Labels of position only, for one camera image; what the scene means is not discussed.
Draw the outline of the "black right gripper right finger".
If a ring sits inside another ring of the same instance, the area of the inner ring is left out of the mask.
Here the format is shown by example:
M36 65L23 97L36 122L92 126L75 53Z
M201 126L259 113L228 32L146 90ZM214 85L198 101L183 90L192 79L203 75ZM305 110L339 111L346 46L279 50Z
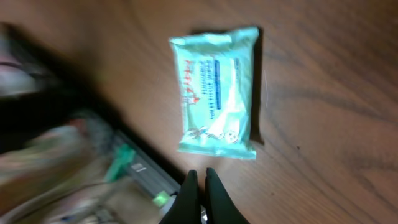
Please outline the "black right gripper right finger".
M209 224L249 224L234 205L222 181L213 168L206 169L206 214Z

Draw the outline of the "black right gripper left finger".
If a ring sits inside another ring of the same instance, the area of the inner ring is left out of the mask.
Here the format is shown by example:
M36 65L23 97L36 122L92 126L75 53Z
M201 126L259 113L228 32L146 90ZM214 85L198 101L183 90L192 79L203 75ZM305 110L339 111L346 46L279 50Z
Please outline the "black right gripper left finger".
M197 172L190 170L180 192L160 224L201 224L201 205Z

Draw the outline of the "teal wipes packet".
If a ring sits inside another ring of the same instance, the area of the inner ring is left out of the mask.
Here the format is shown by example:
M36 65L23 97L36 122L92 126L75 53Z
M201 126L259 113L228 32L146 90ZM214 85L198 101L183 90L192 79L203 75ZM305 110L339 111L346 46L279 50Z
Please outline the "teal wipes packet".
M255 159L250 142L257 27L172 37L182 102L180 152Z

